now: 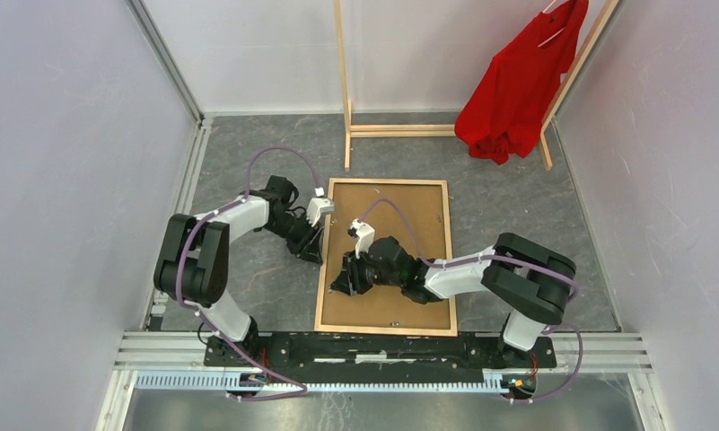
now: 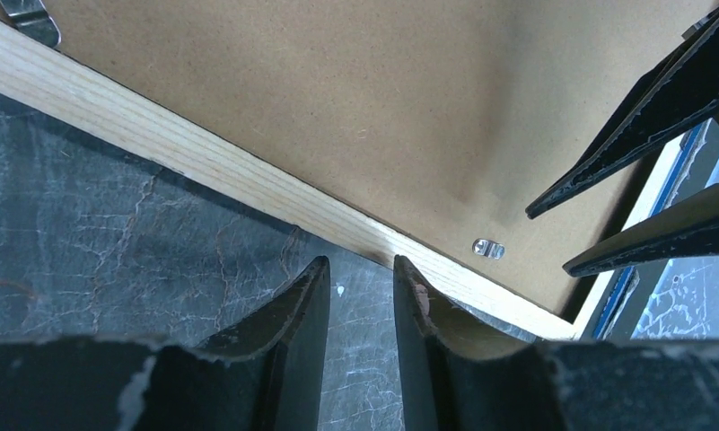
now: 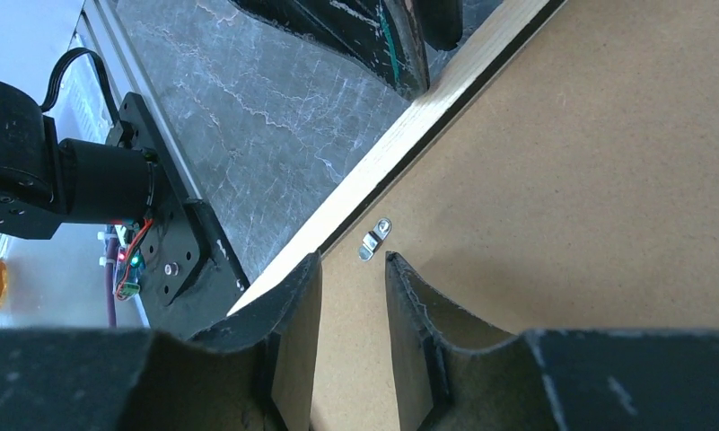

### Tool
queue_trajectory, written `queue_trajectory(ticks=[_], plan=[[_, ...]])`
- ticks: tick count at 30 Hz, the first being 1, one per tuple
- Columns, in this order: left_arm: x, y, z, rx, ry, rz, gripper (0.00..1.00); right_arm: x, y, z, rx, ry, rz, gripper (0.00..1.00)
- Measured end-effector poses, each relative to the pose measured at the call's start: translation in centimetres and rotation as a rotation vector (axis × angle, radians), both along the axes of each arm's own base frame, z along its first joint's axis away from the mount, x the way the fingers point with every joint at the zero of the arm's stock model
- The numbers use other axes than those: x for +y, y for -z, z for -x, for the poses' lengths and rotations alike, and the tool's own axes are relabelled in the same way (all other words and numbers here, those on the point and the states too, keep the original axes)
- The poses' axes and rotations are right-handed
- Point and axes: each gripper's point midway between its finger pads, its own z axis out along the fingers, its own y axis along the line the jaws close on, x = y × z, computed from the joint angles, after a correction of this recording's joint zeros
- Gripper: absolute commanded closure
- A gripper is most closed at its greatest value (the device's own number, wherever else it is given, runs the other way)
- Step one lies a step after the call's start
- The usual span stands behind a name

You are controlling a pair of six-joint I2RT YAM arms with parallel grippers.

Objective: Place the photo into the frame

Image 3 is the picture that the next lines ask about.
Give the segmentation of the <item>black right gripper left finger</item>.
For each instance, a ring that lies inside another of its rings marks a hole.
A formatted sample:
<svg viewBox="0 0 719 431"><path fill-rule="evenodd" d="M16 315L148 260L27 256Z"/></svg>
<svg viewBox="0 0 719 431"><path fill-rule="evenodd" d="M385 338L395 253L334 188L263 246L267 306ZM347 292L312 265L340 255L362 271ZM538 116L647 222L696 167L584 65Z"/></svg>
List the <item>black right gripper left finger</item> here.
<svg viewBox="0 0 719 431"><path fill-rule="evenodd" d="M307 430L321 256L190 339L0 330L0 430Z"/></svg>

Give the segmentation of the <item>brown backing board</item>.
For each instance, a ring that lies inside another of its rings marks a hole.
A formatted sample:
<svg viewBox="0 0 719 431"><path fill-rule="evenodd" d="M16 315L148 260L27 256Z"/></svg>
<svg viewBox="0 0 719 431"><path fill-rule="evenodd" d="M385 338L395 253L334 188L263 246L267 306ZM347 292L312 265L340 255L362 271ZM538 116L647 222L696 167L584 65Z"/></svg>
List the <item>brown backing board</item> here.
<svg viewBox="0 0 719 431"><path fill-rule="evenodd" d="M323 261L318 430L395 430L380 219L485 321L719 328L719 1L569 1Z"/></svg>

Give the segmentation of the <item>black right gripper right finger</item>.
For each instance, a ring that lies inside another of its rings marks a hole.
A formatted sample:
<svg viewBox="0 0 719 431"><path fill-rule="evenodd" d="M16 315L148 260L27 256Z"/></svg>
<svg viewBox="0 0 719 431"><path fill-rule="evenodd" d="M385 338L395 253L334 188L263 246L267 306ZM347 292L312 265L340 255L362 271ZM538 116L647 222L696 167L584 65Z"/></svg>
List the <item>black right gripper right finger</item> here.
<svg viewBox="0 0 719 431"><path fill-rule="evenodd" d="M385 289L403 430L719 430L719 330L514 335L397 252Z"/></svg>

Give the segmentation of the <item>wooden picture frame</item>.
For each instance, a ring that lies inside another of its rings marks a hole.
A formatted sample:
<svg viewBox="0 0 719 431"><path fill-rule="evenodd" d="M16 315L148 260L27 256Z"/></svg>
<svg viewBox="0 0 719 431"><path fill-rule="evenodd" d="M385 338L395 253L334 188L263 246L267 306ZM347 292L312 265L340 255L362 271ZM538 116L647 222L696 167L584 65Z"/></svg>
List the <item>wooden picture frame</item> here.
<svg viewBox="0 0 719 431"><path fill-rule="evenodd" d="M237 312L272 289L305 255L314 251L326 254L563 6L562 1L504 1L498 5L449 61L433 88L399 116L232 310Z"/></svg>

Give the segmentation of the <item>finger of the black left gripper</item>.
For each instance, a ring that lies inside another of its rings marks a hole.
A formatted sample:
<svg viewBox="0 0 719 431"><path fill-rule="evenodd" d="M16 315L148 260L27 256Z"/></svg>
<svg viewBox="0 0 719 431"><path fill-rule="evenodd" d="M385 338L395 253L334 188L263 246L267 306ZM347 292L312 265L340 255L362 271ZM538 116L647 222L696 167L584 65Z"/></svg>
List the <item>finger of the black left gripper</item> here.
<svg viewBox="0 0 719 431"><path fill-rule="evenodd" d="M355 62L409 101L430 88L422 23L412 1L233 4L261 22Z"/></svg>
<svg viewBox="0 0 719 431"><path fill-rule="evenodd" d="M463 35L462 0L416 0L412 5L428 45L444 51L458 46Z"/></svg>

